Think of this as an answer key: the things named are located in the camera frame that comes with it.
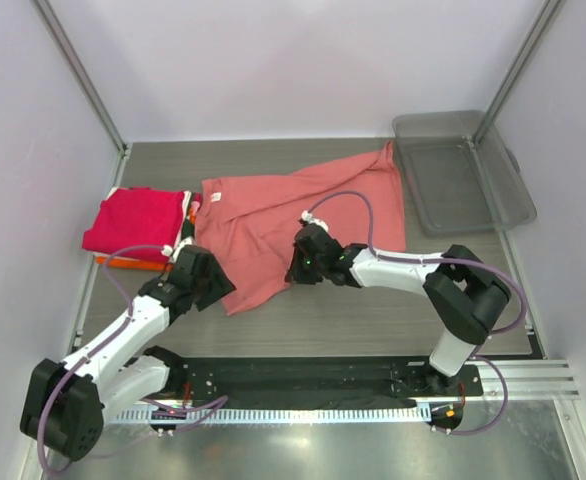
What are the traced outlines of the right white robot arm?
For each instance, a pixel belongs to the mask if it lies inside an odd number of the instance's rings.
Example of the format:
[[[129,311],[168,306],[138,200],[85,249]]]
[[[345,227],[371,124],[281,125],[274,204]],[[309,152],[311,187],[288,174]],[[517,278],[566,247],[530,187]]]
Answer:
[[[294,237],[285,280],[315,285],[382,287],[427,298],[444,325],[423,372],[426,388],[446,395],[460,382],[459,371],[484,344],[511,299],[511,290],[468,248],[453,245],[444,253],[402,255],[366,244],[341,245],[317,224]]]

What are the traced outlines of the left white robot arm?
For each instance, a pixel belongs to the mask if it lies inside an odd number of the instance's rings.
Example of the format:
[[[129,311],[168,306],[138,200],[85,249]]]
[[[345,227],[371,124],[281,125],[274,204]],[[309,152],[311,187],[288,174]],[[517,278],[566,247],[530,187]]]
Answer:
[[[185,246],[171,270],[125,299],[124,312],[91,342],[61,361],[32,370],[20,430],[37,445],[76,462],[97,444],[104,424],[139,400],[178,397],[187,383],[184,359],[146,344],[191,309],[202,311],[235,289],[215,256]]]

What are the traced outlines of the salmon pink t shirt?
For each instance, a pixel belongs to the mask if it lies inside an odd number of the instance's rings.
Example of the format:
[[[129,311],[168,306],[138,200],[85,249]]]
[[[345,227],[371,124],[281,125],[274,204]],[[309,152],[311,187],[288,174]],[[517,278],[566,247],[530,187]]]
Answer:
[[[304,210],[325,221],[341,244],[406,249],[404,195],[392,144],[288,175],[207,179],[202,196],[195,239],[236,287],[222,300],[229,315],[252,310],[287,288]]]

